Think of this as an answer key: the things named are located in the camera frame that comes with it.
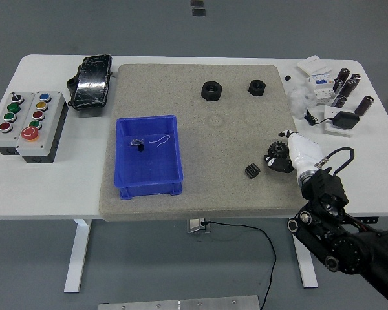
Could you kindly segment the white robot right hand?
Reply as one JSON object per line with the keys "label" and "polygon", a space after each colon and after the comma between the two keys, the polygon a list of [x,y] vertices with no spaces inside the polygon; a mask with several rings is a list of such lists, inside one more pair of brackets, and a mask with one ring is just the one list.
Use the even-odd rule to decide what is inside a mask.
{"label": "white robot right hand", "polygon": [[273,171],[291,173],[296,170],[297,182],[301,187],[319,170],[318,163],[323,159],[321,147],[292,130],[280,132],[279,137],[286,137],[287,142],[271,143],[268,153],[264,155],[264,162]]}

